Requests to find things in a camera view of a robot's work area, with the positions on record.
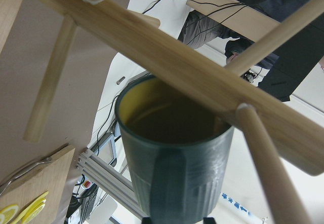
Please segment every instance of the wooden rack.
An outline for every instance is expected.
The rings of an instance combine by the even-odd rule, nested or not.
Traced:
[[[38,142],[42,135],[69,47],[80,26],[242,129],[276,223],[310,223],[278,152],[307,173],[321,174],[324,172],[324,130],[272,96],[244,83],[237,75],[320,15],[324,0],[311,0],[226,68],[147,22],[156,24],[153,18],[129,12],[110,0],[95,5],[83,0],[40,1],[64,15],[64,20],[25,131],[26,140]],[[273,173],[276,181],[271,181]],[[280,200],[273,198],[274,192],[280,193]],[[284,200],[289,200],[285,209],[277,204]]]

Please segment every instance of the dark green mug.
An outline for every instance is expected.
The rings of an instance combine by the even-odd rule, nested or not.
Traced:
[[[115,106],[138,202],[153,224],[189,224],[216,206],[233,127],[149,76]]]

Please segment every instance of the metal frame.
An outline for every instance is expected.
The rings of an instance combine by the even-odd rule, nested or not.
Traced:
[[[139,206],[133,192],[132,182],[121,176],[112,166],[105,163],[91,150],[87,149],[79,156],[77,169],[101,189],[121,203],[139,219],[147,216]]]

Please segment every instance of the wooden board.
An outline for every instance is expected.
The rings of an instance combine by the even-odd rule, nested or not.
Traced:
[[[0,53],[16,19],[22,0],[0,0]]]
[[[236,3],[237,0],[195,0],[198,2],[208,2],[217,5],[223,5],[228,3]],[[201,12],[204,15],[207,15],[215,10],[221,9],[223,7],[216,7],[212,5],[201,5],[192,1],[188,1],[187,5],[194,8],[195,10]],[[224,19],[234,14],[243,6],[235,6],[222,11],[216,12],[209,17],[217,22],[222,22]],[[228,28],[235,30],[239,34],[253,40],[254,42],[258,41],[269,31],[274,29],[279,25],[279,22],[250,8],[245,7],[240,10],[238,13],[227,19],[222,23]]]
[[[51,163],[38,165],[12,182],[0,197],[0,209],[17,204],[20,213],[36,197],[49,191],[45,208],[30,224],[51,224],[57,215],[73,153],[74,147],[68,145],[51,156]]]

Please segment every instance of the gray pants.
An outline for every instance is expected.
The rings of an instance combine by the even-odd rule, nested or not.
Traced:
[[[194,10],[189,13],[178,40],[197,49],[217,37],[229,38],[238,36],[237,33],[226,26]]]

